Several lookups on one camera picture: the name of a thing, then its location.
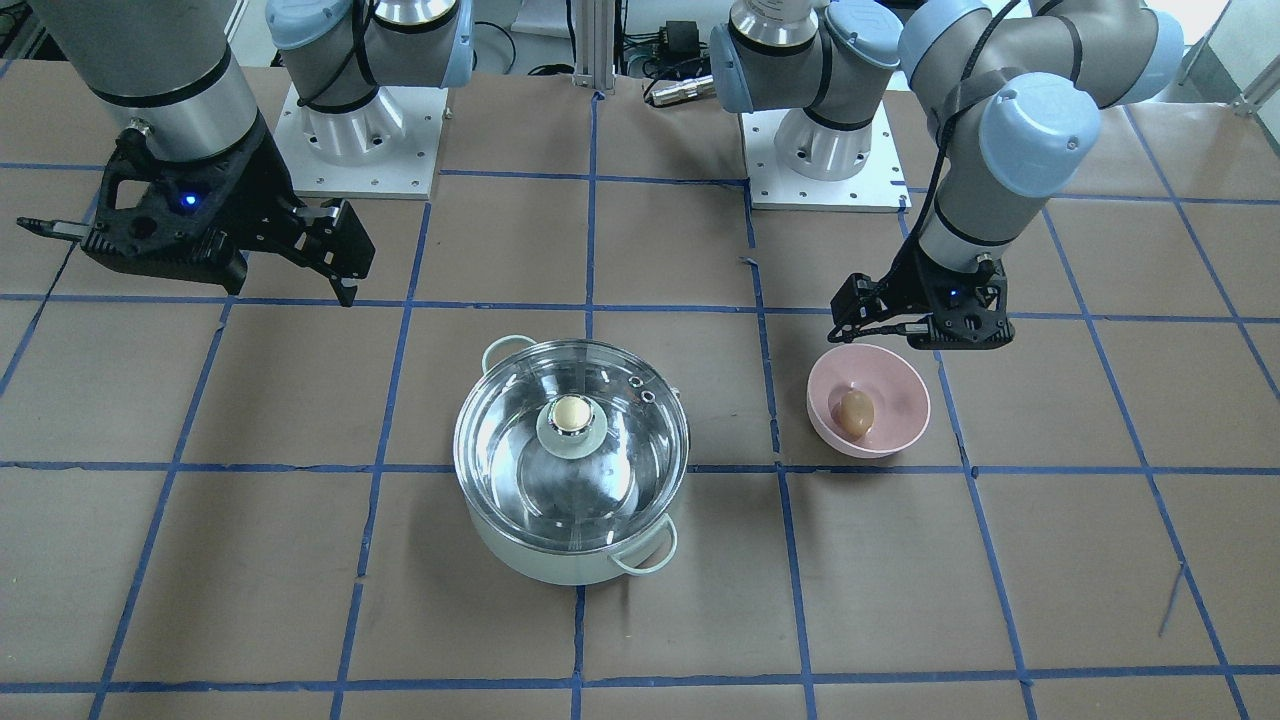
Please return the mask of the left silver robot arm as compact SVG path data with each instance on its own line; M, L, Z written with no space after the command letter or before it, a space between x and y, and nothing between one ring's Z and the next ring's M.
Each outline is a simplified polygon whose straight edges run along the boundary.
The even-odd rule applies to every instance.
M783 110L777 149L818 181L855 174L890 77L902 72L937 147L925 201L888 272L851 274L832 343L904 336L914 348L1009 345L1002 258L1100 136L1102 111L1169 86L1179 20L1143 1L925 1L908 20L874 1L736 1L709 37L726 111Z

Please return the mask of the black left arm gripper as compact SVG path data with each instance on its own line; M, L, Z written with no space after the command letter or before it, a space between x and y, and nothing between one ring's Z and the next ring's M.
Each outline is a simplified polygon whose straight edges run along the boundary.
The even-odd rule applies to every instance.
M852 273L842 283L829 302L833 327L827 341L840 345L901 334L897 325L883 322L918 313L925 329L908 337L914 348L1001 348L1012 342L1007 299L1000 260L983 254L974 272L956 272L933 261L911 240L899 251L884 281Z

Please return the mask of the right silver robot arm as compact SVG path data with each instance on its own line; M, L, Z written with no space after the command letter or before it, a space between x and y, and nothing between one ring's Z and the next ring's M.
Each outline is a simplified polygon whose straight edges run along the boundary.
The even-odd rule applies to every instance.
M324 277L355 302L375 246L330 181L319 205L276 145L227 40L202 1L36 1L87 88L116 118L115 146L88 222L20 217L118 273L241 292L247 252ZM293 136L328 169L372 169L389 192L399 158L421 161L412 94L447 91L474 73L468 1L270 1L265 20L296 91Z

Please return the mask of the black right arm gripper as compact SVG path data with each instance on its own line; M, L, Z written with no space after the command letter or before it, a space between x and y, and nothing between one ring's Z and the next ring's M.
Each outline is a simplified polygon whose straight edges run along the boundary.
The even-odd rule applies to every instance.
M351 307L376 249L353 206L301 205L262 117L229 149L163 161L157 135L133 119L116 137L88 223L19 217L37 236L77 245L105 268L241 292L244 251L271 252L324 277Z

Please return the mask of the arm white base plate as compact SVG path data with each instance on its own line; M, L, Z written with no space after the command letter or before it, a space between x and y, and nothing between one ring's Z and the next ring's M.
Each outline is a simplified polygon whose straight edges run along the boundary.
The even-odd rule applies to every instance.
M744 113L742 154L751 208L893 213L911 206L887 111L837 131L801 109Z
M431 199L448 90L381 87L346 114L301 108L297 99L289 87L273 136L298 196Z

